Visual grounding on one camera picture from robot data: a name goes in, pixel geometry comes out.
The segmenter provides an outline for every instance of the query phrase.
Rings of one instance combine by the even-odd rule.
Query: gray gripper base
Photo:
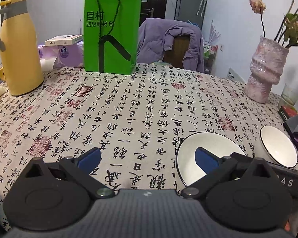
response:
[[[175,190],[120,190],[97,200],[79,222],[54,232],[13,228],[5,238],[290,238],[279,229],[261,234],[230,230],[213,221],[196,200]]]

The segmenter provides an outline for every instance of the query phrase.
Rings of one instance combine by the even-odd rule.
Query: white box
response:
[[[45,41],[45,46],[64,46],[73,45],[83,40],[83,35],[56,36]]]

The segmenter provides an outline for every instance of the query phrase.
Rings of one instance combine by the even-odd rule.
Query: purple jacket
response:
[[[183,58],[186,70],[204,72],[203,37],[199,27],[177,20],[146,19],[139,27],[137,62],[153,63],[172,50],[176,36],[190,36],[189,49]]]

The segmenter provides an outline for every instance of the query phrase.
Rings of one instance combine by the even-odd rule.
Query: metal bolt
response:
[[[99,196],[102,197],[107,197],[109,195],[112,195],[113,191],[109,188],[100,188],[99,190],[97,190],[96,192]]]
[[[187,196],[194,196],[199,194],[199,190],[194,187],[187,187],[182,192]]]

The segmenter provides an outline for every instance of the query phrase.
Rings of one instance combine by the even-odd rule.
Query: vase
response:
[[[244,88],[250,99],[266,103],[273,84],[279,83],[288,53],[287,48],[261,36],[250,64],[252,74]]]

